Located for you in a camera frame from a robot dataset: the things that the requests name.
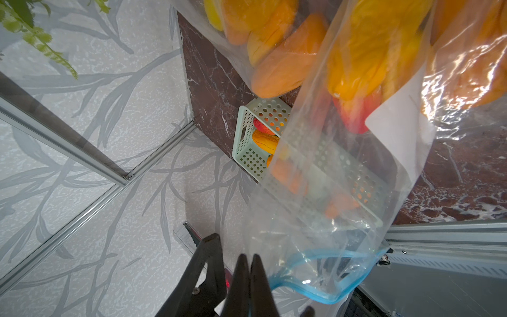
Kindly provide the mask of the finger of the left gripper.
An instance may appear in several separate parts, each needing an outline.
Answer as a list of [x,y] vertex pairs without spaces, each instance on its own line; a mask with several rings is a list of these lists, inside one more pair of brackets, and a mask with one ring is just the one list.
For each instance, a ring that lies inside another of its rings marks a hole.
[[197,247],[178,285],[156,314],[160,316],[216,316],[227,295],[223,249],[216,233]]

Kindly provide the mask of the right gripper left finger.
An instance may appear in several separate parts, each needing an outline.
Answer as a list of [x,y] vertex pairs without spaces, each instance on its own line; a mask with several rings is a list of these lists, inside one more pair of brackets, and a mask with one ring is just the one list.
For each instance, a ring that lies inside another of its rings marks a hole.
[[241,254],[236,262],[232,285],[224,302],[221,317],[249,316],[250,267],[248,258]]

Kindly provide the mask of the clear zip-top bag blue zipper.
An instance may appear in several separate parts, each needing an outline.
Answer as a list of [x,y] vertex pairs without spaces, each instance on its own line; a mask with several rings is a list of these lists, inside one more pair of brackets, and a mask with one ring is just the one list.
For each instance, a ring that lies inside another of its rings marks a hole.
[[[246,250],[258,254],[271,291],[285,288],[332,305],[359,285],[387,252],[385,235],[420,177],[437,139],[506,121],[506,94],[468,110],[453,110],[430,75],[437,1],[388,70],[382,104],[351,133],[327,90],[327,60],[356,1],[342,1],[285,122],[267,174],[249,202]],[[292,162],[308,184],[293,194],[270,174],[277,159]],[[347,194],[360,205],[335,219],[330,199]]]

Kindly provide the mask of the clear zip-top bag pink zipper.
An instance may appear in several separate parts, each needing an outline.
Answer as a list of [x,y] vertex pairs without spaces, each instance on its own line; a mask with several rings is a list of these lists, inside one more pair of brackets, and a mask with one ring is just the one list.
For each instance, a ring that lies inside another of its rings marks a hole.
[[173,1],[179,13],[269,99],[307,78],[340,1]]

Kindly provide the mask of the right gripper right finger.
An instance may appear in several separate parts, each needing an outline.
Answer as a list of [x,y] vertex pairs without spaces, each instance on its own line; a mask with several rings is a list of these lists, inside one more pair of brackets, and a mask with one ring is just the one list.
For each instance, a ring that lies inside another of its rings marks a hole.
[[250,315],[279,317],[261,257],[255,254],[250,268]]

